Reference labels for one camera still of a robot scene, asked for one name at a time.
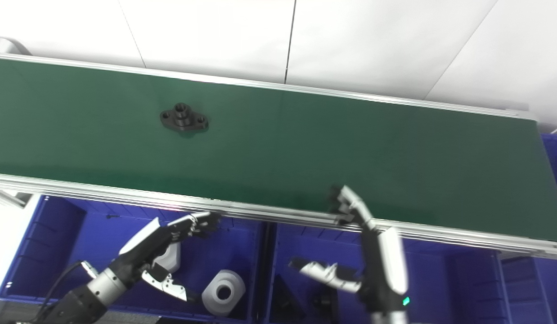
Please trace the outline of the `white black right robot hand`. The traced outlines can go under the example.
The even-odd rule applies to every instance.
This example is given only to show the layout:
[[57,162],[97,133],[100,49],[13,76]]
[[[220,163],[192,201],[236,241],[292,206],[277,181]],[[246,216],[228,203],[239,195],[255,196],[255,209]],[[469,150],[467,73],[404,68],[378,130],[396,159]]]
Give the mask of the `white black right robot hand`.
[[381,229],[365,201],[349,186],[333,186],[330,200],[335,203],[339,223],[361,229],[362,276],[357,278],[350,267],[338,263],[301,257],[293,257],[289,266],[330,288],[356,294],[373,324],[406,324],[409,278],[399,231],[393,226]]

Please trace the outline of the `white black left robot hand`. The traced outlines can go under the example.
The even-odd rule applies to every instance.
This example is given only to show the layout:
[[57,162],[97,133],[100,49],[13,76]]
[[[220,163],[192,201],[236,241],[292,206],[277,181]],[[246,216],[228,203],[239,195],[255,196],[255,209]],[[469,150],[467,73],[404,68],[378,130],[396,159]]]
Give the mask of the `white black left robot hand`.
[[155,260],[170,245],[190,237],[207,238],[218,229],[221,214],[212,211],[194,212],[162,226],[157,219],[148,223],[128,241],[109,268],[126,290],[139,281],[145,281],[159,291],[184,302],[197,303],[198,293],[188,291],[176,283],[172,274]]

